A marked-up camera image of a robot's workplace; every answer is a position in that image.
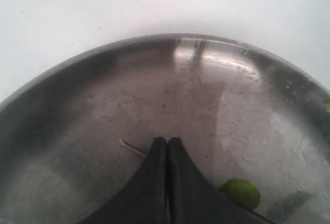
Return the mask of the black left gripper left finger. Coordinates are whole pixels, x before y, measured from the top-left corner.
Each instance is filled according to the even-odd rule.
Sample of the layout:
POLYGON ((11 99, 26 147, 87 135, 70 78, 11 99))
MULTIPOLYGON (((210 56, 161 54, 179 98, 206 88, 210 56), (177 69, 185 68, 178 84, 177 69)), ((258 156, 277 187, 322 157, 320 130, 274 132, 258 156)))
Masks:
POLYGON ((156 137, 129 182, 80 223, 166 223, 166 179, 167 142, 156 137))

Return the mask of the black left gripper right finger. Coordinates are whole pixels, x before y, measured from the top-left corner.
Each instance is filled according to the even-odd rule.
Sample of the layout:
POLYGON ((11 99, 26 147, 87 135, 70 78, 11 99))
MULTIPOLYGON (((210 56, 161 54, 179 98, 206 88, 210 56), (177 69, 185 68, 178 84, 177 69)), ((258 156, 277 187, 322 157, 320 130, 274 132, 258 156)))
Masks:
POLYGON ((180 138, 171 138, 167 148, 172 223, 272 223, 219 193, 194 164, 180 138))

